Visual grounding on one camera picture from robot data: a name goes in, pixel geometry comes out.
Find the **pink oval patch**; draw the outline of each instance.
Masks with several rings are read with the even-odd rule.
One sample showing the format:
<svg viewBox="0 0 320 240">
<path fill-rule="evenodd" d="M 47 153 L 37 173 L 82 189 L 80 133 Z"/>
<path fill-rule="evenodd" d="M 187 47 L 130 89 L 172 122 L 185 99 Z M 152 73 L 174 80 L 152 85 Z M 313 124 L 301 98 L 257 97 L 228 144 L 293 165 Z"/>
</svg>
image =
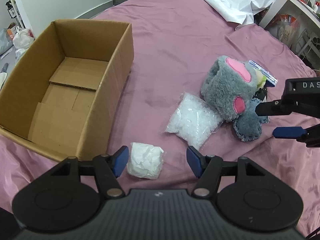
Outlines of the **pink oval patch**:
<svg viewBox="0 0 320 240">
<path fill-rule="evenodd" d="M 236 97 L 233 101 L 233 109 L 237 114 L 241 114 L 245 110 L 245 103 L 242 97 Z"/>
<path fill-rule="evenodd" d="M 226 63 L 234 70 L 236 71 L 244 81 L 249 83 L 251 81 L 251 75 L 249 71 L 245 68 L 244 64 L 233 59 L 233 58 L 226 58 Z"/>
</svg>

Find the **open brown box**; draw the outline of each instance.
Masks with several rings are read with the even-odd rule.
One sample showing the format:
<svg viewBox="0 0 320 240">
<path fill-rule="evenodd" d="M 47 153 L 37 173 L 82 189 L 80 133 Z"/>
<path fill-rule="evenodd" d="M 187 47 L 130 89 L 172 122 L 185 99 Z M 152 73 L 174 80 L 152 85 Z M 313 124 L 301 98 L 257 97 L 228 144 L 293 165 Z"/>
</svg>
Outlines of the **open brown box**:
<svg viewBox="0 0 320 240">
<path fill-rule="evenodd" d="M 52 22 L 0 92 L 0 134 L 56 161 L 105 153 L 132 61 L 129 23 Z"/>
</svg>

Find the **white tissue packet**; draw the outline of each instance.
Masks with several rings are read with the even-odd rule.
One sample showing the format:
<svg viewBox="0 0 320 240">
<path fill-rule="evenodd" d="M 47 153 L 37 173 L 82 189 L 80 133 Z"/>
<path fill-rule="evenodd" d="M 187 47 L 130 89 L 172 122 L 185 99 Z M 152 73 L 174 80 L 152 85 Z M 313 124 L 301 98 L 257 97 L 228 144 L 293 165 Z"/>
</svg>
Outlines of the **white tissue packet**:
<svg viewBox="0 0 320 240">
<path fill-rule="evenodd" d="M 176 133 L 190 146 L 199 150 L 222 121 L 214 107 L 199 97 L 185 93 L 165 131 Z"/>
<path fill-rule="evenodd" d="M 127 171 L 138 178 L 158 179 L 163 163 L 163 150 L 144 143 L 131 143 Z"/>
</svg>

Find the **white desk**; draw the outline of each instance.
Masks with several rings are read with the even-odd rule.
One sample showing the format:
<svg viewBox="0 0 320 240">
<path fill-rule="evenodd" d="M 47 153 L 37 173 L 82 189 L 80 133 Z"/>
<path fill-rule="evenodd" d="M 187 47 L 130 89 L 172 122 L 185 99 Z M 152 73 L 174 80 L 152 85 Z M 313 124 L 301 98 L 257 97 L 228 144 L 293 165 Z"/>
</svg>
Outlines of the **white desk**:
<svg viewBox="0 0 320 240">
<path fill-rule="evenodd" d="M 260 21 L 259 26 L 265 28 L 273 19 L 273 17 L 276 16 L 277 12 L 280 11 L 282 6 L 284 6 L 284 4 L 288 1 L 292 2 L 296 7 L 303 11 L 320 28 L 320 21 L 318 17 L 313 12 L 311 12 L 310 9 L 308 9 L 306 4 L 300 2 L 299 0 L 275 0 L 270 6 L 268 12 Z"/>
</svg>

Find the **pink bedsheet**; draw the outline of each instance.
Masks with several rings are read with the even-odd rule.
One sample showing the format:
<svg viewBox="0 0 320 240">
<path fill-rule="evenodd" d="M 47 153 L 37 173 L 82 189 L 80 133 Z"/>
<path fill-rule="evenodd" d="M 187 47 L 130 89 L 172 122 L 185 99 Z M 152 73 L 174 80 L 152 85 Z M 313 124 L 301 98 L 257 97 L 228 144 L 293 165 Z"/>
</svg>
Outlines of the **pink bedsheet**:
<svg viewBox="0 0 320 240">
<path fill-rule="evenodd" d="M 96 19 L 127 21 L 133 26 L 135 57 L 115 117 L 109 153 L 131 142 L 153 144 L 166 152 L 157 180 L 138 179 L 124 171 L 119 182 L 126 191 L 193 187 L 196 178 L 186 162 L 187 144 L 164 130 L 180 94 L 186 91 L 199 95 L 206 73 L 218 56 L 252 59 L 273 73 L 279 82 L 268 90 L 269 101 L 281 97 L 285 79 L 313 76 L 268 32 L 255 24 L 235 31 L 236 25 L 225 22 L 204 0 L 129 0 Z M 263 125 L 262 136 L 247 143 L 235 136 L 231 124 L 224 124 L 201 152 L 226 161 L 246 155 L 297 190 L 304 202 L 298 229 L 307 235 L 319 226 L 320 149 L 308 149 L 294 140 L 274 139 L 272 131 L 276 126 L 306 128 L 319 121 L 300 114 L 270 120 Z M 54 162 L 5 138 L 1 138 L 0 148 L 0 206 L 10 210 L 14 194 Z"/>
</svg>

